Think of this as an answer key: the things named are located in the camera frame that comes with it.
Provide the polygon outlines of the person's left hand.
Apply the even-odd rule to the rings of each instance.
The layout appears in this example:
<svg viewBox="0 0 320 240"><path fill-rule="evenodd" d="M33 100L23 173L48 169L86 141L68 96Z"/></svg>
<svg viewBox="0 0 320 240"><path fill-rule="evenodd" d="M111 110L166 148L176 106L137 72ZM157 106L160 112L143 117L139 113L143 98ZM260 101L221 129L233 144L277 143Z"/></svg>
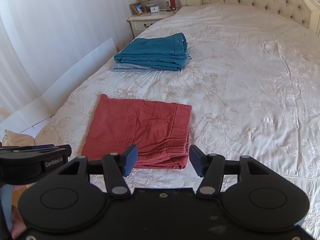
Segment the person's left hand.
<svg viewBox="0 0 320 240"><path fill-rule="evenodd" d="M26 226L18 210L18 201L22 193L32 185L18 185L14 186L12 192L12 205L11 205L11 236L16 239L21 233L26 230Z"/></svg>

